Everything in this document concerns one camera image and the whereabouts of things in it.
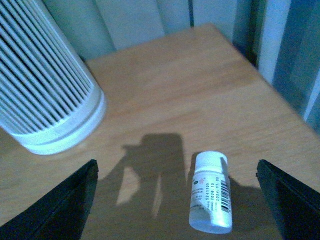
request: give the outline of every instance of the white pill bottle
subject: white pill bottle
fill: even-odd
[[[196,230],[227,234],[232,230],[227,157],[204,151],[195,158],[189,223]]]

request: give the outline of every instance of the bottle label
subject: bottle label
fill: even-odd
[[[223,174],[198,173],[192,181],[190,212],[204,210],[231,216],[229,189]]]

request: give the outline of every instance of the vertical slats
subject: vertical slats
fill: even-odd
[[[308,104],[306,106],[306,109],[305,109],[305,112],[304,112],[304,115],[303,115],[303,120],[305,120],[305,121],[309,120],[310,113],[312,113],[312,109],[314,108],[316,100],[319,97],[320,97],[320,68],[319,68],[318,73],[317,73],[316,78],[315,78],[315,83],[314,83],[314,86],[313,86],[313,89],[312,89]],[[320,112],[313,111],[313,114],[319,115]],[[313,122],[309,122],[309,124],[310,123],[314,124],[315,126],[318,124],[318,122],[314,122],[314,120],[313,120]]]
[[[21,77],[18,81],[21,81],[25,85],[28,85],[30,90],[32,91],[33,95],[37,97],[39,100],[39,103],[41,105],[47,107],[50,109],[50,103],[54,105],[55,109],[58,109],[58,112],[61,116],[64,116],[67,113],[67,110],[69,109],[68,105],[65,103],[65,101],[62,99],[62,97],[56,93],[56,89],[54,89],[47,81],[43,80],[41,81],[42,84],[38,81],[38,79],[43,79],[46,77],[46,72],[41,71],[41,64],[37,61],[37,59],[33,58],[33,61],[37,63],[38,66],[40,66],[40,69],[37,69],[34,64],[30,61],[30,59],[25,55],[25,53],[22,51],[22,49],[15,43],[15,41],[3,30],[3,28],[0,26],[0,34],[2,37],[6,39],[7,42],[11,43],[11,48],[13,50],[16,50],[16,53],[20,53],[19,57],[16,57],[15,54],[10,54],[9,51],[5,52],[9,57],[11,56],[13,58],[13,61],[20,65],[22,71],[28,76],[28,78]],[[1,40],[1,47],[4,50],[8,50],[9,48],[7,45]],[[29,72],[26,69],[26,66],[28,66],[32,72]],[[52,99],[57,100],[57,102],[62,106],[60,107],[59,104],[56,103],[56,101],[50,101]]]
[[[4,71],[1,79],[4,86],[2,91],[7,96],[12,96],[12,99],[14,98],[14,102],[21,108],[22,113],[24,115],[27,114],[28,118],[35,124],[38,124],[39,128],[48,127],[53,124],[55,122],[54,118],[45,111],[43,111],[44,114],[39,111],[39,109],[43,110],[44,108],[38,104],[38,101],[35,100],[33,94],[28,92],[26,88],[20,84],[16,77],[2,64],[2,62],[0,63],[0,68],[1,71]]]
[[[38,41],[42,44],[42,46],[44,47],[44,49],[47,51],[48,55],[52,59],[53,65],[56,68],[56,70],[58,71],[61,78],[63,78],[66,81],[66,84],[69,88],[71,88],[71,89],[74,88],[76,90],[73,93],[76,94],[76,97],[78,98],[79,102],[81,102],[85,93],[78,86],[77,83],[73,82],[73,78],[72,78],[70,72],[66,69],[65,65],[62,63],[61,59],[59,58],[59,56],[55,52],[56,49],[52,48],[52,45],[50,45],[50,43],[45,40],[44,37],[46,36],[46,33],[43,31],[40,32],[39,28],[35,27],[36,22],[35,23],[31,22],[29,17],[27,17],[26,13],[21,9],[21,7],[16,2],[12,2],[12,5],[14,6],[14,8],[17,11],[19,11],[19,15],[22,18],[21,20],[26,22],[26,24],[21,23],[21,25],[22,26],[24,25],[25,29],[26,29],[26,26],[29,26],[29,30],[36,36]]]
[[[64,93],[63,89],[56,85],[55,80],[52,79],[52,77],[49,75],[47,70],[44,68],[43,64],[40,63],[39,59],[42,59],[41,57],[35,57],[34,54],[29,50],[29,48],[24,44],[24,42],[17,36],[17,34],[12,31],[12,29],[6,24],[6,21],[2,16],[0,15],[0,21],[3,22],[3,26],[5,27],[6,31],[10,32],[10,35],[8,35],[7,32],[3,31],[0,27],[1,35],[6,39],[8,43],[10,43],[10,46],[12,49],[19,55],[19,57],[24,58],[23,60],[30,65],[35,65],[35,67],[38,69],[39,72],[43,74],[42,76],[38,76],[40,82],[44,85],[51,86],[54,92],[56,92],[59,95],[59,100],[61,104],[64,105],[64,109],[69,113],[72,111],[72,107],[70,106],[71,103],[68,101],[67,95]]]
[[[304,115],[320,64],[320,1],[290,5],[273,86]]]
[[[51,29],[49,29],[46,26],[46,22],[48,20],[43,19],[41,16],[37,16],[37,12],[31,7],[24,5],[25,13],[28,15],[30,19],[34,18],[38,21],[34,22],[34,25],[40,32],[40,34],[45,38],[45,40],[49,43],[49,45],[52,47],[54,53],[57,55],[58,59],[62,62],[62,65],[67,68],[67,72],[71,74],[71,78],[79,79],[77,81],[77,84],[80,85],[80,88],[83,90],[86,90],[85,94],[88,94],[88,91],[90,90],[90,82],[84,76],[79,72],[78,68],[75,66],[74,62],[70,60],[69,56],[66,54],[65,51],[62,50],[62,48],[59,46],[59,41],[56,38],[56,35],[52,33]]]
[[[28,133],[23,127],[19,124],[16,124],[16,120],[10,114],[4,111],[0,104],[0,115],[4,116],[2,118],[3,128],[6,129],[8,132],[13,132],[16,134],[26,134]]]
[[[77,104],[79,103],[79,99],[72,93],[70,87],[66,83],[66,80],[63,79],[63,74],[61,74],[61,70],[55,63],[55,61],[52,59],[48,51],[44,48],[43,44],[38,40],[38,38],[34,35],[34,33],[30,30],[29,26],[27,26],[23,19],[20,18],[17,14],[15,14],[15,17],[17,19],[14,19],[11,14],[14,14],[14,9],[11,7],[10,9],[12,12],[9,12],[4,7],[1,9],[1,11],[4,12],[6,16],[6,20],[8,21],[9,25],[7,28],[13,29],[17,35],[19,36],[19,40],[23,39],[25,40],[25,45],[31,50],[34,56],[37,56],[39,59],[41,59],[42,62],[46,64],[42,64],[48,72],[51,74],[51,77],[54,79],[52,82],[55,86],[59,86],[64,94],[64,100],[69,103],[72,110],[75,109]]]
[[[0,123],[11,134],[53,127],[93,87],[37,4],[0,3]]]
[[[12,116],[16,118],[16,125],[22,126],[28,132],[34,132],[38,129],[24,114],[21,109],[16,105],[12,99],[9,99],[4,92],[0,90],[0,105],[7,113],[12,113]]]
[[[194,25],[213,23],[241,53],[246,54],[253,1],[192,0]]]

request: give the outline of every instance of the table surface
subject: table surface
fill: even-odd
[[[0,131],[0,225],[90,159],[99,167],[82,239],[281,239],[255,176],[266,159],[320,191],[316,134],[211,24],[87,62],[109,100],[103,122],[59,154]],[[228,157],[233,231],[188,223],[195,155]]]

